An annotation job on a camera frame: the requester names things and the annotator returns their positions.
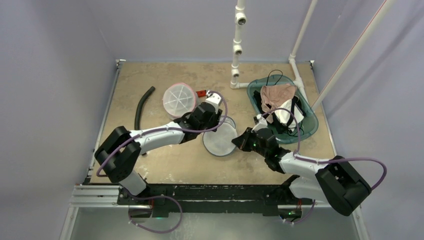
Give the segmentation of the blue-trimmed white mesh laundry bag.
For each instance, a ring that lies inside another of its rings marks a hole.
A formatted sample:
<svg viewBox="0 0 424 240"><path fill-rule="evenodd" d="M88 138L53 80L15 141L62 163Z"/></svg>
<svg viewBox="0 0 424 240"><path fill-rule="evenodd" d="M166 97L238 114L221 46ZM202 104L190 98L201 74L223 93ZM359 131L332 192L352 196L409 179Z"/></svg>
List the blue-trimmed white mesh laundry bag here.
<svg viewBox="0 0 424 240"><path fill-rule="evenodd" d="M236 146L232 140L238 136L235 121L227 116L224 123L216 131L205 132L202 143L205 149L215 157L225 157L233 153Z"/></svg>

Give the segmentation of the white bra with black straps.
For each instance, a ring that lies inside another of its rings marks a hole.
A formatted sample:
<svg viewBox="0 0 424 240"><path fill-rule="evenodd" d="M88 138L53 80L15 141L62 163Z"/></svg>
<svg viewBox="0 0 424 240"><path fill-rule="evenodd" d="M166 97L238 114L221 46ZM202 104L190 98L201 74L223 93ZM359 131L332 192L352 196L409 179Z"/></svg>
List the white bra with black straps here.
<svg viewBox="0 0 424 240"><path fill-rule="evenodd" d="M301 134L303 131L302 121L306 117L301 100L294 96L291 100L284 102L279 108L286 110L276 110L272 113L272 125L278 134L287 134L296 137L299 128Z"/></svg>

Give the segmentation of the pink bra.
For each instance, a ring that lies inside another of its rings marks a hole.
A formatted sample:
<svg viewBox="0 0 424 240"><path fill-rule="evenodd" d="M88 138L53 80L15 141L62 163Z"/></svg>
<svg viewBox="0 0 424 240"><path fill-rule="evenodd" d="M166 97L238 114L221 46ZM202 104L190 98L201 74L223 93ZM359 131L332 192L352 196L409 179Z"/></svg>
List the pink bra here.
<svg viewBox="0 0 424 240"><path fill-rule="evenodd" d="M264 85L260 89L260 109L266 113L274 110L284 104L286 101L291 100L297 91L295 85L276 84Z"/></svg>

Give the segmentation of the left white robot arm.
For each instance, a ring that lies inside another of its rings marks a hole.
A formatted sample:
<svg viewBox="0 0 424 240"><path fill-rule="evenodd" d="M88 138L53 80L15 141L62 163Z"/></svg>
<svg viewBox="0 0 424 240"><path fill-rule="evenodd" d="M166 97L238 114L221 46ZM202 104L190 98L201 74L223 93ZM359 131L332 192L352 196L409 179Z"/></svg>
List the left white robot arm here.
<svg viewBox="0 0 424 240"><path fill-rule="evenodd" d="M116 127L94 153L100 165L97 176L118 183L129 192L138 205L149 199L147 182L135 171L138 157L164 146L179 145L198 135L217 129L223 111L211 103L203 102L192 112L183 114L166 125L145 130L130 131Z"/></svg>

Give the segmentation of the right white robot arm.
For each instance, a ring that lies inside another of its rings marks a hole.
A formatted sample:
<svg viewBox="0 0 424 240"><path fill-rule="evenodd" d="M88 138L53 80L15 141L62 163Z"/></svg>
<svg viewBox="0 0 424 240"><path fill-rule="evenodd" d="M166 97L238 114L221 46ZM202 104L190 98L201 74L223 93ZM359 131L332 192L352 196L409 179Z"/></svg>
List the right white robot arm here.
<svg viewBox="0 0 424 240"><path fill-rule="evenodd" d="M255 152L274 172L291 174L280 196L288 204L298 199L328 203L336 212L349 216L371 193L372 188L341 156L333 159L305 157L281 147L272 131L248 127L231 141L243 152Z"/></svg>

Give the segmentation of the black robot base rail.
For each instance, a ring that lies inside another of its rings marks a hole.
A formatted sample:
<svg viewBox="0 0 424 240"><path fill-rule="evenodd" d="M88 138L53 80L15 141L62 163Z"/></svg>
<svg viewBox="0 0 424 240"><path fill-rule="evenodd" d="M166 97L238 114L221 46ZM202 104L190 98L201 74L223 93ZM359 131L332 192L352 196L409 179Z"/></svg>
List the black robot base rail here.
<svg viewBox="0 0 424 240"><path fill-rule="evenodd" d="M312 200L294 197L284 184L170 184L151 183L146 194L132 196L118 190L117 204L132 209L146 207L153 217L170 213L261 214L265 217L288 216L299 212Z"/></svg>

